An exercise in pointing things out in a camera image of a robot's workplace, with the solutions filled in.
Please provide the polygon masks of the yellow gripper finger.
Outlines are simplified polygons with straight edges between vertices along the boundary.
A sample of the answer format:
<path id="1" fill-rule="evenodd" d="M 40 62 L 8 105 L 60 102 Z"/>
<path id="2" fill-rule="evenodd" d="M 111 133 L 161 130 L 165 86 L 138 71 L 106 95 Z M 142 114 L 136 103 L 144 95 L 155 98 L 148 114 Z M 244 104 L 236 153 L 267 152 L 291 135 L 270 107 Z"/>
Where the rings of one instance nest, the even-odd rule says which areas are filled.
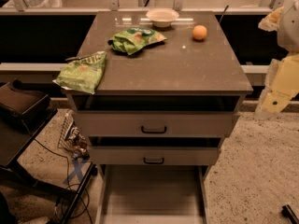
<path id="1" fill-rule="evenodd" d="M 277 31 L 283 7 L 279 7 L 269 13 L 265 18 L 261 19 L 258 24 L 258 28 L 267 32 Z"/>
<path id="2" fill-rule="evenodd" d="M 281 61 L 273 59 L 268 66 L 264 89 L 255 112 L 280 113 L 299 93 L 299 54 L 288 55 Z"/>

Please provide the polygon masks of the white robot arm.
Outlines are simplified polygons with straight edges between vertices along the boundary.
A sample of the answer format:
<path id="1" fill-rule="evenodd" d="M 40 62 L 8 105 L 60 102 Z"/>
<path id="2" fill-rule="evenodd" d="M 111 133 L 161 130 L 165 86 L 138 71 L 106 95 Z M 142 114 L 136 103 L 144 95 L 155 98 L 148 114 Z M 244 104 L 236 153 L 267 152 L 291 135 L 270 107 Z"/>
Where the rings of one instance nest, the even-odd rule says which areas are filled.
<path id="1" fill-rule="evenodd" d="M 280 113 L 299 93 L 299 0 L 286 0 L 261 19 L 258 28 L 276 31 L 278 45 L 288 51 L 281 61 L 268 66 L 264 89 L 255 112 L 261 116 Z"/>

